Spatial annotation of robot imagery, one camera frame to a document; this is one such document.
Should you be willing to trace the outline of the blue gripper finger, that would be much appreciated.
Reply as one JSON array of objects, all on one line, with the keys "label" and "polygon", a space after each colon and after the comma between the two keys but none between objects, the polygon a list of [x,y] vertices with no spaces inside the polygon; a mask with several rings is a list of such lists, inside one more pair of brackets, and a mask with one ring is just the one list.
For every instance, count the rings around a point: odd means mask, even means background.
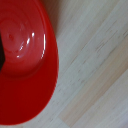
[{"label": "blue gripper finger", "polygon": [[0,33],[0,71],[5,63],[5,54],[4,54],[4,48],[2,43],[2,37]]}]

